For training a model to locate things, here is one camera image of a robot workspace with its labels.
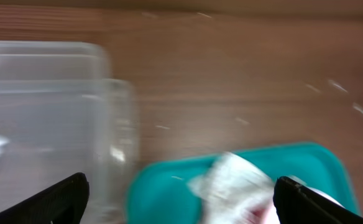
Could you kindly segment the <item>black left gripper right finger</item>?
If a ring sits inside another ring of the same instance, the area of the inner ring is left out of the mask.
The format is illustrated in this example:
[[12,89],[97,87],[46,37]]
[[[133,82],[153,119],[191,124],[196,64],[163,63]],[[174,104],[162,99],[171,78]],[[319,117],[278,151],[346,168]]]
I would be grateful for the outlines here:
[[363,217],[286,176],[275,183],[273,204],[280,224],[363,224]]

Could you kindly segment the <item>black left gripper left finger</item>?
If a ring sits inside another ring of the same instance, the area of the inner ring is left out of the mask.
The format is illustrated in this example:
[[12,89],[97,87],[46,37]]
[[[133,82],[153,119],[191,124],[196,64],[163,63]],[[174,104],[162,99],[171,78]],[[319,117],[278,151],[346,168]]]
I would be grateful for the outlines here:
[[0,212],[0,224],[80,224],[89,197],[89,182],[77,172]]

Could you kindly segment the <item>white torn wrapper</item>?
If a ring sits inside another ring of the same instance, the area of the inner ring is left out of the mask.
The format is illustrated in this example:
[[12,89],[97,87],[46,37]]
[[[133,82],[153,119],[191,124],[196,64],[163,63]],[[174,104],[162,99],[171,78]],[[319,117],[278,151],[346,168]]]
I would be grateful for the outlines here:
[[226,152],[209,170],[188,183],[201,199],[202,224],[260,223],[272,200],[274,183],[251,162]]

